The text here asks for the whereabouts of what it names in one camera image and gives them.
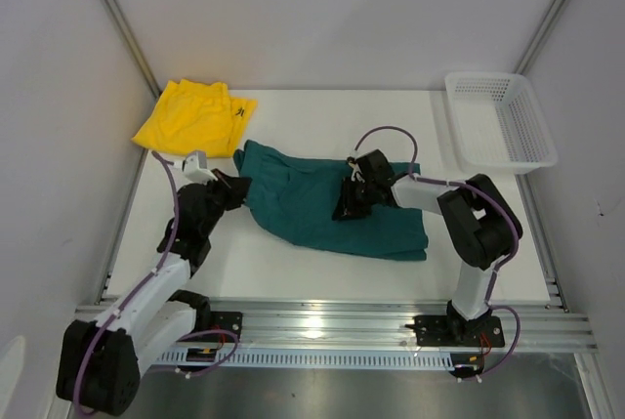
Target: gray wall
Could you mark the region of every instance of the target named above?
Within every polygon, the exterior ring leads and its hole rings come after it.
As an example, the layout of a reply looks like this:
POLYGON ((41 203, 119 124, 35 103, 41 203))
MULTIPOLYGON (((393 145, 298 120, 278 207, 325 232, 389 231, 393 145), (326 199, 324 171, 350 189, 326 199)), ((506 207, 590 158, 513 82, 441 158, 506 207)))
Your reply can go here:
POLYGON ((442 88, 514 69, 550 0, 119 0, 161 87, 442 88))
POLYGON ((625 0, 572 0, 531 69, 560 163, 532 175, 564 295, 625 394, 625 0))
POLYGON ((98 0, 0 0, 0 14, 0 346, 26 338, 6 417, 35 418, 102 274, 151 98, 98 0))

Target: folded yellow towel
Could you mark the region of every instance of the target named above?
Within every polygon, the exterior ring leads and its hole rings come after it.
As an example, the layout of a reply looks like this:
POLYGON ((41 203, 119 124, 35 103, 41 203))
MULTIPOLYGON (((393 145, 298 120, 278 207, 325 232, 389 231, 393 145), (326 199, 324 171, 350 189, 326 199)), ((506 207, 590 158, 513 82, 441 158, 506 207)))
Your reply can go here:
POLYGON ((232 157, 257 103, 231 98, 223 82, 170 81, 132 140, 176 155, 203 150, 209 157, 232 157))

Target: white plastic basket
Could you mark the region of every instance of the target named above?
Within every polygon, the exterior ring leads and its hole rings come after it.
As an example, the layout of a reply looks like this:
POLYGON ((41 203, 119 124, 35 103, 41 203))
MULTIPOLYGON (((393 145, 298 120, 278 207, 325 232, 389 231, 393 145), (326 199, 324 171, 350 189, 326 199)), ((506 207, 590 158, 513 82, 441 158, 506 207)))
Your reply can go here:
POLYGON ((524 174, 558 161, 529 81, 497 72, 445 77, 451 136, 464 171, 524 174))

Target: white table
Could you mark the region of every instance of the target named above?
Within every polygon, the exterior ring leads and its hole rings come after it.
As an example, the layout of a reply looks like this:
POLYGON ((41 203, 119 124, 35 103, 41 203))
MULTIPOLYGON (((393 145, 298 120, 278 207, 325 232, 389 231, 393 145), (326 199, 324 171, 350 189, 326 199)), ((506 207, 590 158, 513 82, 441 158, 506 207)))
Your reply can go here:
MULTIPOLYGON (((233 91, 258 99, 245 139, 300 157, 345 159, 369 129, 394 124, 419 142, 421 172, 468 178, 458 170, 447 129, 443 92, 233 91)), ((396 132, 371 136, 361 151, 382 150, 408 161, 412 144, 396 132)), ((229 159, 212 165, 236 175, 229 159)), ((178 186, 186 180, 174 171, 178 186)), ((519 217, 525 235, 518 256, 500 273, 493 300, 544 304, 549 294, 521 196, 513 175, 491 178, 519 217)), ((107 293, 119 295, 148 269, 172 196, 160 164, 149 155, 113 267, 107 293)), ((227 213, 211 235, 213 248, 187 288, 212 297, 359 302, 446 301, 455 289, 460 261, 440 216, 424 213, 428 260, 390 262, 293 246, 261 229, 245 207, 227 213)))

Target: green cloth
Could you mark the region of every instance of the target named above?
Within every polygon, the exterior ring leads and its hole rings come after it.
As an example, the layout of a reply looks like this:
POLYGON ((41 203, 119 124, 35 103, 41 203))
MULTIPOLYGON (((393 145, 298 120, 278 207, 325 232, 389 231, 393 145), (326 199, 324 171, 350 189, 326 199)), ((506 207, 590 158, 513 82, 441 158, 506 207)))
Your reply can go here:
MULTIPOLYGON (((252 178, 245 204, 254 220, 294 245, 386 260, 426 259, 419 209, 374 206, 365 219, 332 220, 341 180, 352 172, 343 160, 293 158, 247 141, 234 153, 234 164, 241 177, 252 178)), ((393 168, 399 173, 408 164, 393 168)))

